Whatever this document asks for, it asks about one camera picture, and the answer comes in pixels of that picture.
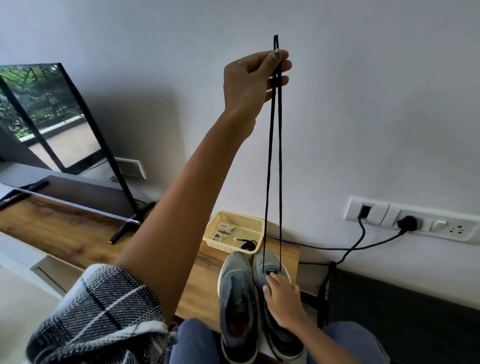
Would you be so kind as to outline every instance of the plaid sleeve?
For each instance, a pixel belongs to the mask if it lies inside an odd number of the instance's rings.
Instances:
[[[90,266],[32,335],[33,364],[160,363],[173,343],[152,292],[130,273]]]

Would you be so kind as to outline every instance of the pair of shoes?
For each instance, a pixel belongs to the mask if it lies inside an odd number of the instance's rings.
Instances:
[[[264,323],[265,336],[275,357],[281,361],[299,358],[303,344],[290,331],[280,327],[268,311],[262,287],[266,276],[274,272],[290,280],[287,270],[271,249],[259,251],[253,268],[243,253],[230,254],[220,271],[217,292],[220,299],[222,352],[231,364],[250,364],[258,353],[258,310]]]

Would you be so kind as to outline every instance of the blue pants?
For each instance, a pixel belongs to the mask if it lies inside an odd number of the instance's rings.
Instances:
[[[325,327],[324,333],[363,364],[390,363],[376,337],[355,322],[336,322]],[[171,352],[167,352],[165,363],[220,364],[222,357],[213,332],[202,321],[192,318],[180,325],[178,343]],[[307,364],[315,363],[316,361],[308,356]]]

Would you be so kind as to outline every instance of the yellow plastic basket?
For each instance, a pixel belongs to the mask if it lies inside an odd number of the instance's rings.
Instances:
[[[223,232],[222,234],[226,234],[227,236],[222,237],[222,241],[218,242],[213,240],[211,235],[218,229],[221,223],[234,226],[234,229],[229,234]],[[264,229],[265,220],[261,218],[221,210],[208,222],[207,228],[205,229],[204,240],[208,246],[223,252],[242,252],[246,255],[253,255],[260,249],[264,238]],[[257,246],[253,251],[240,249],[245,242],[237,241],[237,239],[255,240]]]

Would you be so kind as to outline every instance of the sleeve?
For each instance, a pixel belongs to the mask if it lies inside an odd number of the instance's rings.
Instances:
[[[90,266],[32,335],[32,364],[160,363],[173,344],[153,293],[130,273]]]

